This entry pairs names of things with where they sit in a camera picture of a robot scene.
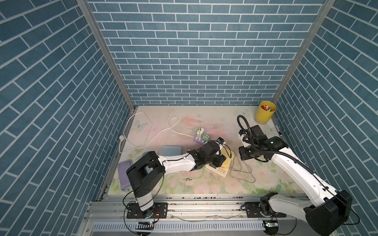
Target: red wire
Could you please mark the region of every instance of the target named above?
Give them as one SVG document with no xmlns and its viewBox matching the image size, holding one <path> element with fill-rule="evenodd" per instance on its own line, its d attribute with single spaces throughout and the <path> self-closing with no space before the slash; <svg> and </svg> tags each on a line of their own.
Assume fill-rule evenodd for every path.
<svg viewBox="0 0 378 236">
<path fill-rule="evenodd" d="M 153 222 L 155 222 L 155 216 L 156 216 L 156 214 L 155 214 L 155 212 L 152 210 L 152 212 L 153 212 Z"/>
<path fill-rule="evenodd" d="M 157 221 L 159 221 L 159 219 L 160 219 L 160 211 L 158 209 L 154 209 L 154 210 L 158 211 L 158 220 Z"/>
</svg>

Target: yellow bucket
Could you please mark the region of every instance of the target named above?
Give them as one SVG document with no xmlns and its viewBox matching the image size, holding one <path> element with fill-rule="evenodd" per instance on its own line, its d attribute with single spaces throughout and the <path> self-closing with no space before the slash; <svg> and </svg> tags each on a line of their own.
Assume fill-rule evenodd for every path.
<svg viewBox="0 0 378 236">
<path fill-rule="evenodd" d="M 274 111 L 265 111 L 264 109 L 261 108 L 261 106 L 269 106 L 269 109 L 272 109 Z M 277 107 L 274 103 L 269 102 L 269 101 L 262 101 L 257 108 L 257 112 L 255 115 L 255 120 L 259 124 L 266 124 L 270 118 L 273 116 L 273 114 L 276 112 Z"/>
</svg>

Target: purple phone case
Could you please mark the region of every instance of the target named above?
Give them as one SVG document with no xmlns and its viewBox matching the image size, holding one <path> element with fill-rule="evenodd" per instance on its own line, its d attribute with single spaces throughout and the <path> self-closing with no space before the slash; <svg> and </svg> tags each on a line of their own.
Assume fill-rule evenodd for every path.
<svg viewBox="0 0 378 236">
<path fill-rule="evenodd" d="M 121 185 L 122 190 L 126 190 L 131 187 L 129 178 L 127 177 L 126 171 L 132 166 L 131 160 L 126 160 L 120 162 L 117 165 L 118 175 L 119 175 L 119 184 Z"/>
</svg>

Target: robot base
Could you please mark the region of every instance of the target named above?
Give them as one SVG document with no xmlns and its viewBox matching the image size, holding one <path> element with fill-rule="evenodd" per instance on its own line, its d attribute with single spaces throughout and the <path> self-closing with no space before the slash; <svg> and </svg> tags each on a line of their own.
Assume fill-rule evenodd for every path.
<svg viewBox="0 0 378 236">
<path fill-rule="evenodd" d="M 248 218 L 256 218 L 256 217 L 272 217 L 272 216 L 265 216 L 261 213 L 260 209 L 260 202 L 245 202 L 244 203 L 245 210 L 247 212 Z M 274 218 L 277 216 L 277 218 L 285 218 L 286 214 L 284 213 L 276 213 Z"/>
<path fill-rule="evenodd" d="M 165 219 L 167 218 L 167 208 L 168 203 L 166 202 L 155 202 L 155 206 L 150 207 L 146 211 L 142 211 L 139 208 L 138 203 L 131 203 L 130 209 L 127 212 L 127 218 L 128 219 L 153 219 L 154 214 L 152 213 L 152 209 L 158 209 L 159 210 L 159 218 Z"/>
</svg>

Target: blue brick wallpaper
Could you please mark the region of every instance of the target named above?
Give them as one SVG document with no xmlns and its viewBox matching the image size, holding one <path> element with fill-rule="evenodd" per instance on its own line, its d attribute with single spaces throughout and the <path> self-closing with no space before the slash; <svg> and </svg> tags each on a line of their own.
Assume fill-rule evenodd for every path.
<svg viewBox="0 0 378 236">
<path fill-rule="evenodd" d="M 136 105 L 270 100 L 323 0 L 89 0 Z"/>
<path fill-rule="evenodd" d="M 377 12 L 376 0 L 336 0 L 278 102 L 296 154 L 354 198 L 362 223 L 339 235 L 378 235 Z"/>
<path fill-rule="evenodd" d="M 0 1 L 0 235 L 76 234 L 128 113 L 76 0 Z"/>
</svg>

